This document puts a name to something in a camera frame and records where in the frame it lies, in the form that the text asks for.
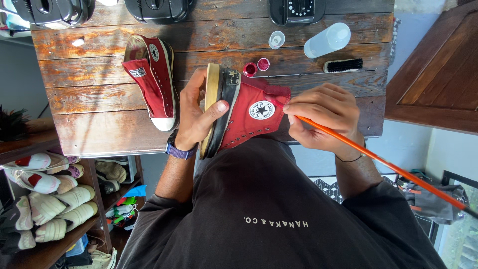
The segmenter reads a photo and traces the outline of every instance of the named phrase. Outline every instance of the wristwatch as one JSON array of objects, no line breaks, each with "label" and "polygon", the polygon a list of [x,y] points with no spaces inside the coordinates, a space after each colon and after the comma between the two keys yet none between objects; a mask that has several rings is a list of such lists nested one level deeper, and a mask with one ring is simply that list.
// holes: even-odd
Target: wristwatch
[{"label": "wristwatch", "polygon": [[198,143],[196,143],[196,145],[191,150],[188,150],[188,151],[179,150],[174,146],[174,140],[176,139],[177,134],[178,134],[178,129],[175,129],[171,133],[171,135],[168,138],[168,143],[166,144],[166,150],[164,152],[178,159],[188,160],[192,158],[196,154]]}]

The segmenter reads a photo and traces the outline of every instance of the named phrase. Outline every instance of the red converse high-top sneaker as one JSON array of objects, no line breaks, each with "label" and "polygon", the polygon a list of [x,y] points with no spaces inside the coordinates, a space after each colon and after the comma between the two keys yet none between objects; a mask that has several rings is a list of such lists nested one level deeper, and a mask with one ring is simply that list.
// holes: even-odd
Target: red converse high-top sneaker
[{"label": "red converse high-top sneaker", "polygon": [[159,37],[133,34],[128,39],[123,68],[140,86],[149,117],[169,132],[179,123],[179,97],[173,86],[173,49]]},{"label": "red converse high-top sneaker", "polygon": [[237,70],[209,63],[206,78],[207,110],[219,100],[226,100],[229,110],[217,119],[201,142],[200,158],[211,158],[221,150],[233,148],[250,138],[276,131],[282,108],[267,101],[265,96],[287,103],[291,90],[269,85],[264,79],[241,76]]}]

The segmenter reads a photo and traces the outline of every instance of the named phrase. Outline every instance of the purple watch strap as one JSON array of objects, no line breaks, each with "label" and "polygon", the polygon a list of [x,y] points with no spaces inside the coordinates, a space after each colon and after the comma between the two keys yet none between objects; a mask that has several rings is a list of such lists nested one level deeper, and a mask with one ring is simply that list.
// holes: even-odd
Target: purple watch strap
[{"label": "purple watch strap", "polygon": [[178,159],[188,160],[196,154],[197,144],[189,151],[182,151],[174,147],[172,143],[168,143],[166,146],[166,154],[171,155]]}]

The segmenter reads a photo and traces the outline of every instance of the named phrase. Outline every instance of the paintbrush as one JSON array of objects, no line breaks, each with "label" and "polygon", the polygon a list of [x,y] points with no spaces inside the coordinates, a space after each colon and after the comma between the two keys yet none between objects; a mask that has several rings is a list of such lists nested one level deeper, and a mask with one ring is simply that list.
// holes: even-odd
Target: paintbrush
[{"label": "paintbrush", "polygon": [[[284,104],[277,101],[272,95],[269,95],[269,94],[265,94],[265,98],[267,101],[273,103],[274,105],[280,107],[280,108],[283,108],[284,107]],[[312,121],[311,119],[308,119],[308,118],[305,118],[305,117],[302,117],[302,116],[299,116],[299,115],[296,115],[297,118],[305,121],[306,123],[312,125],[313,127],[323,131],[324,133],[328,134],[328,135],[331,135],[333,137],[335,137],[336,139],[344,142],[345,144],[351,146],[352,148],[360,151],[361,153],[369,156],[370,158],[374,159],[374,160],[377,160],[379,161],[381,164],[385,165],[386,167],[392,169],[393,171],[397,172],[399,175],[402,175],[404,178],[410,180],[411,182],[417,184],[418,186],[424,188],[425,190],[435,194],[436,196],[440,197],[441,199],[447,201],[448,203],[452,204],[453,206],[457,207],[458,209],[460,210],[463,210],[465,211],[466,213],[470,214],[471,216],[473,216],[474,218],[478,219],[478,213],[473,211],[470,207],[468,207],[467,205],[463,204],[463,203],[460,203],[458,200],[452,198],[451,196],[445,194],[444,192],[438,190],[437,188],[433,187],[432,185],[426,183],[425,181],[419,179],[418,177],[412,175],[411,173],[403,170],[402,168],[394,165],[393,163],[381,158],[380,156],[378,156],[377,154],[369,151],[368,149],[366,149],[365,147],[355,143],[354,141],[346,138],[345,136],[337,133],[336,131],[330,129],[329,127],[325,127],[323,125],[320,125],[318,123],[315,123],[314,121]]]}]

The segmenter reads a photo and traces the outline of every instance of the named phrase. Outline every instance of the bracelet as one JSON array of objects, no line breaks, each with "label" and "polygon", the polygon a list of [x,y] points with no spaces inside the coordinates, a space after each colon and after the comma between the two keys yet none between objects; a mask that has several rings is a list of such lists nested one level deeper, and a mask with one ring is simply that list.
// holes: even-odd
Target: bracelet
[{"label": "bracelet", "polygon": [[[367,148],[367,143],[365,143],[365,138],[364,138],[364,140],[363,140],[363,147],[364,147],[364,148]],[[344,161],[344,160],[342,160],[341,158],[339,158],[337,155],[335,155],[335,157],[337,157],[337,159],[339,159],[339,160],[340,160],[341,162],[343,162],[343,163],[355,162],[356,160],[362,158],[363,156],[367,156],[367,155],[365,155],[365,154],[363,154],[363,153],[360,153],[360,157],[356,158],[355,160],[353,160],[353,161]]]}]

